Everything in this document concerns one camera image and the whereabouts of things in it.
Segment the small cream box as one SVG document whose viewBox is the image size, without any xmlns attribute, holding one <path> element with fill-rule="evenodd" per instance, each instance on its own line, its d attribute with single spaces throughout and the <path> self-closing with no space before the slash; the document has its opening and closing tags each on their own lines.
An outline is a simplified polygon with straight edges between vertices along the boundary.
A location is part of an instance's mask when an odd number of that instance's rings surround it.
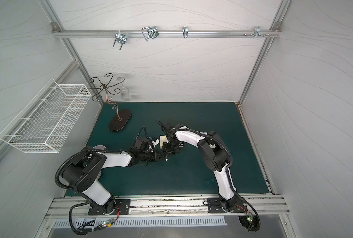
<svg viewBox="0 0 353 238">
<path fill-rule="evenodd" d="M 160 148 L 163 148 L 163 143 L 166 142 L 168 143 L 168 139 L 165 135 L 160 136 Z"/>
</svg>

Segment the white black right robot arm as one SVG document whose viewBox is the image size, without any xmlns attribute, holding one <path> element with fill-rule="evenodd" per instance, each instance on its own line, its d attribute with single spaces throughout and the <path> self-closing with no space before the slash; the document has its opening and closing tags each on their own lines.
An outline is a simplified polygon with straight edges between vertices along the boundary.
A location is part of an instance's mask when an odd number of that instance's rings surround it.
<svg viewBox="0 0 353 238">
<path fill-rule="evenodd" d="M 218 212 L 234 213 L 240 209 L 245 213 L 239 217 L 240 224 L 249 232 L 257 232 L 261 228 L 260 216 L 256 209 L 237 192 L 230 167 L 233 165 L 233 157 L 215 131 L 209 133 L 192 130 L 182 124 L 175 127 L 169 123 L 157 123 L 165 133 L 167 142 L 163 145 L 165 154 L 173 154 L 179 151 L 182 144 L 190 144 L 198 148 L 203 162 L 208 169 L 214 172 L 219 197 L 216 201 L 207 200 L 207 206 Z"/>
</svg>

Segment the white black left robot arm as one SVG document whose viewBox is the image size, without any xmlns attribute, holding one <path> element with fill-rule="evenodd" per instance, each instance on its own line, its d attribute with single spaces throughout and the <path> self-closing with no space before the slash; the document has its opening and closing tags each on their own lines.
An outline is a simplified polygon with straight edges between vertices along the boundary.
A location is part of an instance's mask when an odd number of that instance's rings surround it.
<svg viewBox="0 0 353 238">
<path fill-rule="evenodd" d="M 73 205 L 68 220 L 73 233 L 85 236 L 93 231 L 103 230 L 117 219 L 109 219 L 95 226 L 93 221 L 79 227 L 73 223 L 73 210 L 80 206 L 90 205 L 104 215 L 120 214 L 115 197 L 99 182 L 105 168 L 131 167 L 139 162 L 156 162 L 161 156 L 156 151 L 159 140 L 150 137 L 137 138 L 129 150 L 111 151 L 105 146 L 87 146 L 63 162 L 55 173 L 55 184 L 63 189 L 76 192 L 86 199 L 85 202 Z"/>
</svg>

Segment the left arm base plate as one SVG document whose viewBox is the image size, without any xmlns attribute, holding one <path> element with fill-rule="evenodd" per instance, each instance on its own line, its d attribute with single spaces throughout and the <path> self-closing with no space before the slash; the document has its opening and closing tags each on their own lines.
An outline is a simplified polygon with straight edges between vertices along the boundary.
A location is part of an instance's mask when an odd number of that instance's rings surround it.
<svg viewBox="0 0 353 238">
<path fill-rule="evenodd" d="M 89 216 L 100 215 L 127 215 L 129 213 L 130 199 L 110 199 L 104 205 L 92 201 L 88 211 Z"/>
</svg>

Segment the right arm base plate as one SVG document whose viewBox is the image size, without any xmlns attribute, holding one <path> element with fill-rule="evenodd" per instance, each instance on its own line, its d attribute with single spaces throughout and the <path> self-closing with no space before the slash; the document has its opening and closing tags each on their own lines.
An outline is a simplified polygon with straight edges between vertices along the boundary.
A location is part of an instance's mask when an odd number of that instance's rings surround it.
<svg viewBox="0 0 353 238">
<path fill-rule="evenodd" d="M 230 200 L 221 197 L 209 197 L 203 201 L 203 205 L 208 207 L 208 213 L 248 213 L 247 204 L 243 199 L 234 196 Z"/>
</svg>

